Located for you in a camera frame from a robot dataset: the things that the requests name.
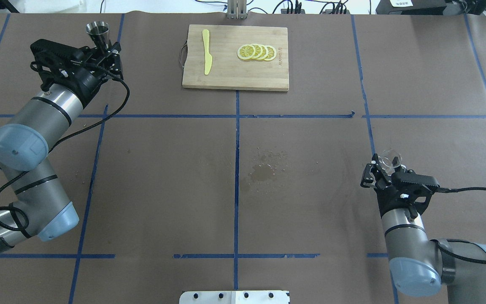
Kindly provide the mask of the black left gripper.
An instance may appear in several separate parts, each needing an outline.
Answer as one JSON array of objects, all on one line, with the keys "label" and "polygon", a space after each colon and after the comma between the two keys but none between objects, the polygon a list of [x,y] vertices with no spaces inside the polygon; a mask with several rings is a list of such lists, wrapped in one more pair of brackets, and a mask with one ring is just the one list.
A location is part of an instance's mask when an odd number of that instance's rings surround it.
[{"label": "black left gripper", "polygon": [[81,102],[90,102],[99,92],[104,78],[110,71],[117,78],[123,80],[123,64],[120,58],[122,47],[119,42],[114,42],[108,49],[108,55],[102,55],[97,47],[83,46],[78,49],[78,54],[64,56],[65,70],[68,74],[66,85]]}]

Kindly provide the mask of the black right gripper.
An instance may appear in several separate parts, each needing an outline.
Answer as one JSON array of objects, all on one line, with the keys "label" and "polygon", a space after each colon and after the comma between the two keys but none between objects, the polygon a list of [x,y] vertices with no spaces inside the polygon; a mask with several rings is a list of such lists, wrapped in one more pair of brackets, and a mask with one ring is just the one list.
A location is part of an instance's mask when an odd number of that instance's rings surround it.
[{"label": "black right gripper", "polygon": [[380,217],[395,209],[408,209],[411,218],[422,215],[429,206],[431,195],[426,197],[414,197],[408,194],[401,194],[392,183],[393,175],[396,173],[406,173],[408,169],[404,164],[389,168],[388,181],[378,177],[378,164],[367,163],[363,169],[360,186],[362,188],[376,189]]}]

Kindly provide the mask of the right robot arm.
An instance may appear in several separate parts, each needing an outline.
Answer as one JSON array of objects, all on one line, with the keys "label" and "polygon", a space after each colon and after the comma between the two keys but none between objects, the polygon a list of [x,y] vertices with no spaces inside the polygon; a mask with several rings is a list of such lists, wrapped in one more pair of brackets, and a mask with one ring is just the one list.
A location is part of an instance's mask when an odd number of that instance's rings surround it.
[{"label": "right robot arm", "polygon": [[382,221],[393,285],[415,298],[447,287],[450,304],[486,304],[486,244],[427,237],[422,214],[442,188],[432,176],[403,165],[386,171],[377,155],[366,164],[361,187],[374,189]]}]

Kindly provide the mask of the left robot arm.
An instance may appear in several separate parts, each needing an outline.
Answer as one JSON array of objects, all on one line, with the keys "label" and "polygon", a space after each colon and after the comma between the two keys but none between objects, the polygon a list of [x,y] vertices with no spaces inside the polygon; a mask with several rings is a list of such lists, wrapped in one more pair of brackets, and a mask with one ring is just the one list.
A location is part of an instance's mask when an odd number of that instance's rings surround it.
[{"label": "left robot arm", "polygon": [[119,42],[75,48],[49,40],[30,46],[41,91],[0,127],[0,254],[37,236],[50,241],[79,216],[48,155],[108,80],[123,83]]}]

